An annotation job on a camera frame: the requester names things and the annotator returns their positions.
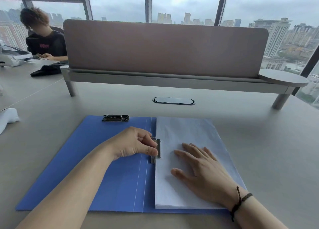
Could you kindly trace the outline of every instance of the white paper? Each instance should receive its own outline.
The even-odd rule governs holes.
[[[220,209],[218,204],[206,202],[191,192],[183,182],[171,175],[172,168],[191,174],[191,168],[179,159],[174,150],[183,150],[182,143],[207,147],[240,186],[245,187],[224,143],[210,119],[156,118],[156,138],[160,139],[161,158],[155,167],[156,209]]]

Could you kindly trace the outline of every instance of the glass window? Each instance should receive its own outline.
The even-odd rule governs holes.
[[[94,20],[145,22],[145,0],[90,0]]]
[[[319,62],[308,76],[309,84],[298,90],[296,97],[319,110]]]
[[[84,7],[81,3],[33,1],[33,5],[49,15],[51,26],[63,28],[65,19],[86,19]]]
[[[26,50],[28,31],[20,22],[22,1],[0,0],[0,41],[7,46]]]
[[[261,68],[277,60],[279,70],[300,74],[319,44],[318,15],[318,0],[227,0],[221,25],[267,29]]]
[[[214,25],[219,0],[152,0],[152,22]]]

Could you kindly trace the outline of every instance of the blue folder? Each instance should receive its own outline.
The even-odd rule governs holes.
[[[100,116],[87,116],[44,169],[23,199],[18,211],[35,208],[66,175],[97,145],[135,126],[155,135],[156,118],[130,117],[128,122],[102,122]],[[216,214],[225,210],[155,209],[155,165],[150,156],[135,154],[111,163],[89,211]]]

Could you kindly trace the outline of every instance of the left hand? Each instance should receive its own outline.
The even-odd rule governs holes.
[[[54,58],[55,58],[50,53],[45,53],[45,54],[43,54],[43,56],[45,56],[45,59],[51,60],[51,61],[54,61]]]
[[[128,127],[114,137],[101,143],[97,148],[107,149],[114,156],[113,160],[119,157],[130,156],[135,153],[144,153],[156,156],[158,151],[157,143],[151,139],[151,133],[146,130]]]

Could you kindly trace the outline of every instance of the cloudy sky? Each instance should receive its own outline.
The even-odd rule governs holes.
[[[171,14],[172,21],[180,23],[185,12],[191,13],[191,19],[215,19],[219,0],[152,0],[152,19],[157,13]],[[93,18],[106,17],[112,21],[145,21],[145,0],[90,0]],[[20,7],[21,1],[0,0],[0,9]],[[79,3],[34,2],[34,5],[46,12],[61,13],[64,18],[85,18],[83,5]],[[241,19],[241,26],[263,19],[288,17],[292,26],[299,23],[319,25],[318,0],[227,0],[223,20]]]

